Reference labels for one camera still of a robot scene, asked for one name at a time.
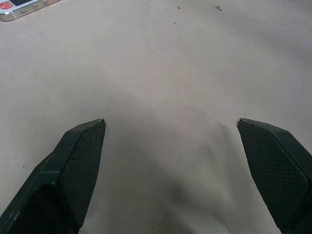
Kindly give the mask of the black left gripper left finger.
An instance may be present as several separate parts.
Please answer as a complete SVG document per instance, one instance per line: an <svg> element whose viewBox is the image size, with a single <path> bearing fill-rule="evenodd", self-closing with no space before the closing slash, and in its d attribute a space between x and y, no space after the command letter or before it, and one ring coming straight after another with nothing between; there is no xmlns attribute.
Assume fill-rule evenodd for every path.
<svg viewBox="0 0 312 234"><path fill-rule="evenodd" d="M0 217L2 234L77 234L94 192L106 130L96 119L68 130Z"/></svg>

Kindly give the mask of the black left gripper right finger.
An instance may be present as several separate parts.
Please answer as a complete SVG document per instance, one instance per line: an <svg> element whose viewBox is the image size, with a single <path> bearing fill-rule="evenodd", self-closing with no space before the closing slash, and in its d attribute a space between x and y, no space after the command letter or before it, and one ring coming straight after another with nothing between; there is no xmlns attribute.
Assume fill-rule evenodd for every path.
<svg viewBox="0 0 312 234"><path fill-rule="evenodd" d="M312 156L287 130L240 118L241 136L256 187L283 234L312 232Z"/></svg>

